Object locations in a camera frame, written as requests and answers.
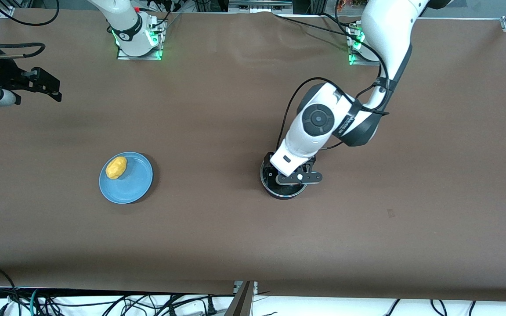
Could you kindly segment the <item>yellow potato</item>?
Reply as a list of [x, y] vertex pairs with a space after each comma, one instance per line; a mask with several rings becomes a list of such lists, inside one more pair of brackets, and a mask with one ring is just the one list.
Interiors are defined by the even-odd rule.
[[105, 174], [107, 178], [116, 180], [125, 173], [128, 166], [128, 160], [124, 156], [114, 157], [106, 166]]

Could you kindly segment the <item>brown table cover sheet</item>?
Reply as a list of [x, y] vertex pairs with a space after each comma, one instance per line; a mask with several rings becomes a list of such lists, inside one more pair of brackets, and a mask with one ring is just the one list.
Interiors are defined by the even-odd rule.
[[[98, 11], [44, 27], [0, 20], [18, 60], [62, 102], [0, 108], [0, 269], [18, 286], [506, 301], [506, 32], [497, 20], [421, 19], [389, 115], [365, 146], [317, 155], [294, 199], [260, 182], [294, 90], [349, 94], [377, 68], [344, 40], [273, 16], [184, 14], [163, 60], [121, 61]], [[113, 156], [148, 158], [130, 204], [98, 184]]]

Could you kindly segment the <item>blue round plate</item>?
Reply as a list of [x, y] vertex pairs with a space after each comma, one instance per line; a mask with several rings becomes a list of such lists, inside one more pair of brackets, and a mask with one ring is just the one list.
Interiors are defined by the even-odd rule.
[[[115, 158], [126, 159], [126, 168], [117, 178], [106, 174], [107, 166]], [[122, 152], [110, 158], [101, 168], [98, 184], [101, 194], [115, 204], [130, 204], [147, 194], [153, 182], [153, 167], [143, 154], [133, 151]]]

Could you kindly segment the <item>aluminium profile beam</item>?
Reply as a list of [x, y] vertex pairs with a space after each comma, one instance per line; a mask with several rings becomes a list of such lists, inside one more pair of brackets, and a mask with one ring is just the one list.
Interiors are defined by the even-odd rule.
[[258, 282], [236, 280], [234, 294], [223, 316], [252, 316], [253, 297], [258, 294]]

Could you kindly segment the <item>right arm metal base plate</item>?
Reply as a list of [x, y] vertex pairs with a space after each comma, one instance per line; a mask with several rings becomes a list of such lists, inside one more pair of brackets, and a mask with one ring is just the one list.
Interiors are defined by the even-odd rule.
[[161, 60], [166, 37], [166, 22], [157, 17], [139, 12], [138, 24], [125, 31], [112, 29], [118, 46], [118, 60]]

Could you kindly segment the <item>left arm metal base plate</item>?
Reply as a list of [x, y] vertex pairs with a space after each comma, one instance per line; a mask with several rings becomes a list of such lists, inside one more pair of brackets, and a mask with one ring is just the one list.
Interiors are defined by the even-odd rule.
[[349, 63], [351, 65], [378, 66], [380, 64], [378, 57], [362, 45], [362, 43], [367, 43], [367, 41], [365, 39], [361, 20], [349, 23], [349, 25], [346, 26], [346, 31], [349, 35], [357, 38], [356, 40], [350, 37], [347, 38]]

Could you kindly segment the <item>silver aluminium frame rail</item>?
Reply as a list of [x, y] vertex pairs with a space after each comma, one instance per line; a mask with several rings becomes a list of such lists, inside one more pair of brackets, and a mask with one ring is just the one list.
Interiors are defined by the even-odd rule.
[[228, 0], [229, 13], [293, 14], [293, 0]]

